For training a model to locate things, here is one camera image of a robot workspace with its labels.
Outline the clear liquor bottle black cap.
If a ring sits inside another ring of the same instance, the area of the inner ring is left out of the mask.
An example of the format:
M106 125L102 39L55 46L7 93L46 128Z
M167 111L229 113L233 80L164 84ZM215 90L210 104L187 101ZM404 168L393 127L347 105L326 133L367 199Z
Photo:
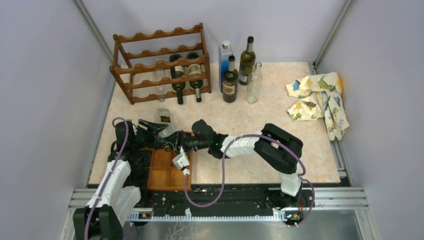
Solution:
M161 138L166 138L172 135L175 131L172 125L172 119L170 115L170 110L167 108L158 108L157 109L157 120L159 124L167 125L167 127L162 130L158 135Z

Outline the green wine bottle white label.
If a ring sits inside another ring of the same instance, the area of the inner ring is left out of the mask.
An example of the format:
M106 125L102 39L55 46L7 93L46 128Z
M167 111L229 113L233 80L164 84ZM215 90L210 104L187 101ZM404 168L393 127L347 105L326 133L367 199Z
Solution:
M170 62L175 62L177 61L179 58L181 58L182 56L179 54L172 54L169 57L169 61ZM185 68L183 66L175 66L172 67L170 69L170 75L172 79L178 79L180 77L182 77L185 74ZM172 83L171 87L176 91L176 95L177 95L177 103L179 105L183 105L184 104L184 100L183 100L183 90L186 87L186 83L185 82L177 82L177 83Z

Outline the green wine bottle dark label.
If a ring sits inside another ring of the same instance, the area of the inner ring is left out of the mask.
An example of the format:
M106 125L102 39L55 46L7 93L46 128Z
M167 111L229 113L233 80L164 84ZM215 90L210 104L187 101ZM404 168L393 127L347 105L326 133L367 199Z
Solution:
M186 57L189 60L194 60L194 59L197 59L199 57L199 55L196 52L191 52ZM201 73L202 73L202 70L201 70L200 64L191 64L187 67L187 74L189 76L198 76ZM203 83L204 82L203 82L202 79L192 80L192 81L189 82L190 86L195 91L195 98L196 98L196 101L198 103L200 103L202 101L201 88L203 86Z

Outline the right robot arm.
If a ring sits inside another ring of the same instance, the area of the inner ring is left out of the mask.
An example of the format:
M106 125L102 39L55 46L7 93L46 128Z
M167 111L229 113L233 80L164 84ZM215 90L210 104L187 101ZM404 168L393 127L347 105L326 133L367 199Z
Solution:
M191 151L206 149L208 154L222 161L258 155L279 172L283 203L295 206L301 200L302 176L306 174L306 168L300 160L304 144L296 136L273 123L266 123L259 132L234 136L217 133L200 119L191 130L191 133L176 131L158 136L166 150L177 154L172 162L186 177L190 175L188 154Z

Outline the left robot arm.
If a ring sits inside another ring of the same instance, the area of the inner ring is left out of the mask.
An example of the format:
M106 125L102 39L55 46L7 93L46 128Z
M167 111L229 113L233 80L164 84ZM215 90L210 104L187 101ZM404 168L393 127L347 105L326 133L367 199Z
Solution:
M144 207L149 203L150 193L147 190L124 185L132 171L130 155L132 150L153 147L158 133L168 125L142 119L138 122L145 128L135 130L132 121L122 117L112 120L117 151L112 153L112 160L107 163L94 195L73 214L75 239L122 240L124 225L133 207Z

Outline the wooden wine rack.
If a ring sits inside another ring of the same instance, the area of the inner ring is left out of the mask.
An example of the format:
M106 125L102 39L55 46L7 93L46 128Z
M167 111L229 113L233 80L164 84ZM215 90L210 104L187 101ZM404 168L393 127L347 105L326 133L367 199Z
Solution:
M109 70L130 104L161 98L177 99L172 84L178 82L186 83L182 92L183 97L195 95L195 90L190 86L190 81L194 80L203 80L201 95L212 92L210 55L202 23L190 29L176 27L169 32L163 30L156 30L152 34L138 32L131 37L115 34L113 40L113 60ZM156 51L145 49L140 53L126 52L124 49L125 44L139 43L145 46L147 43L163 44L165 41L180 45L173 48L162 47ZM187 55L192 52L197 53L198 58L187 59ZM169 58L173 54L179 54L181 57L170 62ZM188 75L188 66L191 64L201 66L200 75ZM170 69L176 66L183 66L185 74L172 79Z

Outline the dark bottle brown label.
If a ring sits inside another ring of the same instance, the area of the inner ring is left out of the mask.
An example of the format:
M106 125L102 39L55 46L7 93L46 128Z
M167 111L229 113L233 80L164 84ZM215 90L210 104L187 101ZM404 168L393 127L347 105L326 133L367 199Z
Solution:
M228 57L228 69L224 72L222 81L222 98L226 103L233 103L237 99L239 73L235 67L235 56Z

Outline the clear tall glass bottle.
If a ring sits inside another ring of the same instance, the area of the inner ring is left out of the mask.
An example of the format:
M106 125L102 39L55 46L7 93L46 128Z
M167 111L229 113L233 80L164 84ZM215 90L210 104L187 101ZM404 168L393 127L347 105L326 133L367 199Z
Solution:
M248 84L246 90L246 101L252 105L259 100L261 86L263 82L262 63L256 62L252 72L248 76Z

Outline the blue square glass bottle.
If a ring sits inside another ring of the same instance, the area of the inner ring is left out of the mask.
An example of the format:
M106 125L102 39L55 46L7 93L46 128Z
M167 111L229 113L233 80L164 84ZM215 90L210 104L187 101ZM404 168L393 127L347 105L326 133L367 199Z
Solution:
M224 40L218 48L219 53L219 89L220 92L223 92L223 80L224 73L228 70L229 67L229 56L233 54L231 42L229 40Z

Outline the tall green wine bottle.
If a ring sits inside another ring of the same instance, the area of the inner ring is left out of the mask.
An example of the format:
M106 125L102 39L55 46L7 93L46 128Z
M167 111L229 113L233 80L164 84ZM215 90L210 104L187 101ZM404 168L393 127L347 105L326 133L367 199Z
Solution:
M253 51L253 44L254 37L249 36L247 38L246 49L241 53L240 56L238 81L243 86L248 84L248 77L252 72L253 66L256 62L256 54Z

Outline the dinosaur print cloth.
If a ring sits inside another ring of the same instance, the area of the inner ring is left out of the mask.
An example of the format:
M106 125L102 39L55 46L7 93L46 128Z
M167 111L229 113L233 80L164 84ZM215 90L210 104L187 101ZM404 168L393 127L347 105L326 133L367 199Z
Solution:
M342 101L343 86L339 75L308 75L285 86L289 97L298 100L287 110L291 120L323 119L330 141L339 141L350 126Z

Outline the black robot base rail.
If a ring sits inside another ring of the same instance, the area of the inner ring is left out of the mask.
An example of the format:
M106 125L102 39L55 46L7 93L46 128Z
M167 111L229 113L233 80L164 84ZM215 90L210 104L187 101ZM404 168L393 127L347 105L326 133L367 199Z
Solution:
M297 196L284 194L276 184L194 184L184 191L144 191L130 212L131 222L183 218L246 219L287 214L303 218L314 206L313 193L302 186Z

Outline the aluminium corner frame post left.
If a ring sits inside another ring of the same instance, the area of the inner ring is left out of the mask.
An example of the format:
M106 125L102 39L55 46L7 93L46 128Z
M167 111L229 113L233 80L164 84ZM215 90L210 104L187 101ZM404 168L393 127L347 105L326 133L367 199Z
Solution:
M99 47L103 51L106 58L109 60L110 63L113 62L113 52L109 48L107 42L105 41L105 38L101 34L97 24L95 23L93 17L91 16L89 10L87 9L86 5L82 0L72 0L78 11L80 12L83 20L87 24L89 30L93 34L94 38L96 39Z

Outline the aluminium corner frame post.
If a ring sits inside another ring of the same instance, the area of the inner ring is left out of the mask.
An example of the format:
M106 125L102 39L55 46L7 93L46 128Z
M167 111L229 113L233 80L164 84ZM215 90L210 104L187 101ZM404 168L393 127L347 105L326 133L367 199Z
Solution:
M318 71L322 61L324 60L324 57L326 56L328 50L330 49L336 35L338 34L338 32L340 31L340 29L342 28L342 25L344 24L345 19L347 18L349 12L351 11L351 8L354 6L354 4L356 3L356 0L345 0L344 4L339 12L339 14L337 15L337 18L334 22L334 24L332 25L323 45L321 46L316 59L313 61L313 66L314 69L316 71Z
M89 30L93 34L94 38L96 39L99 47L103 51L106 58L109 60L110 63L113 62L113 52L109 48L107 42L105 41L105 38L101 34L97 24L95 23L93 17L91 16L89 10L87 9L86 5L82 0L72 0L78 11L80 12L83 20L87 24Z

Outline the aluminium corner frame post right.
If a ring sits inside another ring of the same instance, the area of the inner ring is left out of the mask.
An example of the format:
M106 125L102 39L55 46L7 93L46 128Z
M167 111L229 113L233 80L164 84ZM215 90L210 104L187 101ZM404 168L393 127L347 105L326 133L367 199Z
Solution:
M322 61L324 60L324 57L326 56L328 50L330 49L336 35L338 34L338 32L340 31L340 29L342 28L342 25L344 24L345 19L347 18L349 12L351 11L351 8L354 6L354 4L356 3L356 0L345 0L344 4L339 12L339 14L337 15L337 18L334 22L334 24L332 25L323 45L321 46L316 59L313 61L313 66L314 69L316 71L318 71Z

